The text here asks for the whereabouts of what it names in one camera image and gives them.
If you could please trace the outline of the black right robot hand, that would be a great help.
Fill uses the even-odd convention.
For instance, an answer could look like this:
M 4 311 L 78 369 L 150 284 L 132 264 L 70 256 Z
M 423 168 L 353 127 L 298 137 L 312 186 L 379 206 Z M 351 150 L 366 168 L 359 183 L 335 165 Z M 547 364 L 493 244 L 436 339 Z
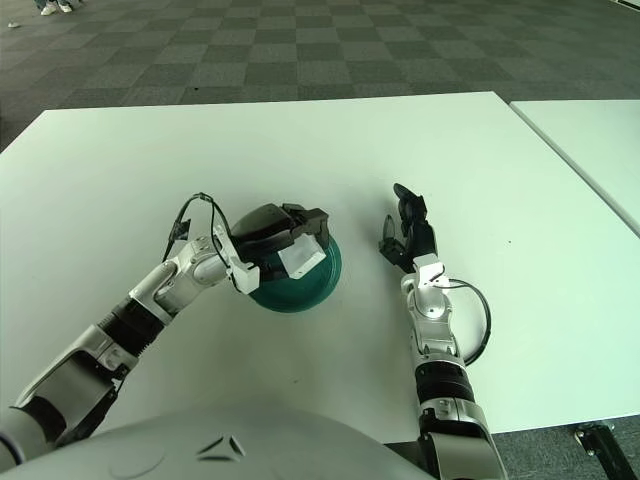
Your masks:
M 415 258 L 437 254 L 435 232 L 428 222 L 428 210 L 422 196 L 400 183 L 393 185 L 393 191 L 398 199 L 402 240 L 396 236 L 393 217 L 387 214 L 378 250 L 389 263 L 405 273 L 412 273 Z

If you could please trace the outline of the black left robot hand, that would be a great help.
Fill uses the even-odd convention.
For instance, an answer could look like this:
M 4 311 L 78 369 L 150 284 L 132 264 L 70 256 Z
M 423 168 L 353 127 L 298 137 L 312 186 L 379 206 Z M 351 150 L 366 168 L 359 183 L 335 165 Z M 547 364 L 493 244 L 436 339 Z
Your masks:
M 260 281 L 274 282 L 291 278 L 279 253 L 304 235 L 325 252 L 330 244 L 328 214 L 298 204 L 269 203 L 242 217 L 231 229 L 230 238 L 240 259 L 259 268 Z

